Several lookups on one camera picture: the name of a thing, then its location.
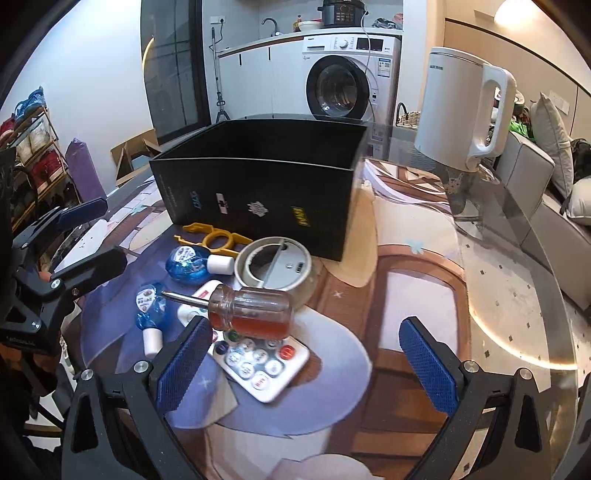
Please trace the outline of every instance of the green button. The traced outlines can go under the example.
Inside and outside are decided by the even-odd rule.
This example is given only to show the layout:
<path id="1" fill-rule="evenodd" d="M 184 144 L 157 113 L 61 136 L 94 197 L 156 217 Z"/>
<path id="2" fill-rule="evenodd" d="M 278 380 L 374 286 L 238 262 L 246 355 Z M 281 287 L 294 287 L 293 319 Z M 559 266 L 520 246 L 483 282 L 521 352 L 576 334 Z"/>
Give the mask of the green button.
<path id="1" fill-rule="evenodd" d="M 228 339 L 231 342 L 237 342 L 238 340 L 240 340 L 240 335 L 238 335 L 238 332 L 236 330 L 230 330 L 228 332 Z"/>

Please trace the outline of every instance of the washing machine control panel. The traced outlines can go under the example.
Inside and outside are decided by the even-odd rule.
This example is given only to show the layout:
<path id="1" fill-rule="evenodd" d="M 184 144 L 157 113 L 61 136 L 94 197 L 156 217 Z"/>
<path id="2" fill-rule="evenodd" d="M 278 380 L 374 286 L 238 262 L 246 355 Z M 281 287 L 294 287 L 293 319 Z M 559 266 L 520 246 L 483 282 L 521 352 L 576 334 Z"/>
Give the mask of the washing machine control panel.
<path id="1" fill-rule="evenodd" d="M 314 35 L 304 38 L 303 53 L 322 53 L 327 51 L 348 51 L 382 53 L 391 55 L 394 37 L 377 35 Z"/>

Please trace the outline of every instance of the table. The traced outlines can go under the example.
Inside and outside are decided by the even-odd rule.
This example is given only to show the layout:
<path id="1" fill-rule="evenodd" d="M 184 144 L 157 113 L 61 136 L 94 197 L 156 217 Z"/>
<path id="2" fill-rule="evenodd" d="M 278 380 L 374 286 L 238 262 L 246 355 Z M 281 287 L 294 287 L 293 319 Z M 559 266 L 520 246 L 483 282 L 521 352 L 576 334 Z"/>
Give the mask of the table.
<path id="1" fill-rule="evenodd" d="M 573 341 L 530 224 L 484 166 L 455 171 L 416 152 L 413 131 L 380 129 L 381 140 L 368 144 L 373 154 L 364 159 L 343 261 L 314 260 L 316 289 L 296 313 L 293 335 L 310 349 L 307 365 L 278 400 L 261 404 L 207 356 L 167 417 L 210 479 L 404 478 L 446 418 L 401 353 L 398 326 L 411 315 L 485 371 L 530 369 L 548 399 L 553 468 L 568 447 L 576 419 Z M 103 244 L 126 249 L 126 274 L 135 276 L 81 302 L 64 334 L 71 355 L 99 374 L 142 358 L 133 301 L 122 298 L 139 286 L 133 279 L 162 276 L 178 228 L 148 245 L 138 241 L 158 222 L 167 226 L 149 180 L 119 205 L 97 231 Z M 165 340 L 181 328 L 164 332 Z M 469 471 L 485 434 L 476 431 L 454 478 Z"/>

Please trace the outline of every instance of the screwdriver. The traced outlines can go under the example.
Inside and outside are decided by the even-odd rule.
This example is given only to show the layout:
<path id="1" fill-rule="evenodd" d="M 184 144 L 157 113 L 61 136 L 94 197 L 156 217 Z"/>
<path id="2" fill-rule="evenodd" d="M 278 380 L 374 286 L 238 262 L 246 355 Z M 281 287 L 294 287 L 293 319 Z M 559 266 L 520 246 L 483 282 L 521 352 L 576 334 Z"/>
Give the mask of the screwdriver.
<path id="1" fill-rule="evenodd" d="M 265 340 L 281 340 L 290 334 L 293 306 L 287 292 L 242 287 L 234 290 L 219 284 L 209 300 L 163 291 L 170 300 L 206 308 L 209 322 L 216 330 L 235 330 L 240 335 Z"/>

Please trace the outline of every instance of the wicker basket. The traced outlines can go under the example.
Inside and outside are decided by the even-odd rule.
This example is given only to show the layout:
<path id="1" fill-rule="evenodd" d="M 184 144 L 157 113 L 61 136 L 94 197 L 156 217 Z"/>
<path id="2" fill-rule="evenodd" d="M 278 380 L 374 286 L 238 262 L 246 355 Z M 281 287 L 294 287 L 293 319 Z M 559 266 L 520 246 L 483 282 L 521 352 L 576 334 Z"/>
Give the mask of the wicker basket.
<path id="1" fill-rule="evenodd" d="M 396 126 L 404 128 L 418 129 L 418 122 L 421 119 L 421 112 L 408 113 L 403 103 L 399 103 L 396 107 Z"/>

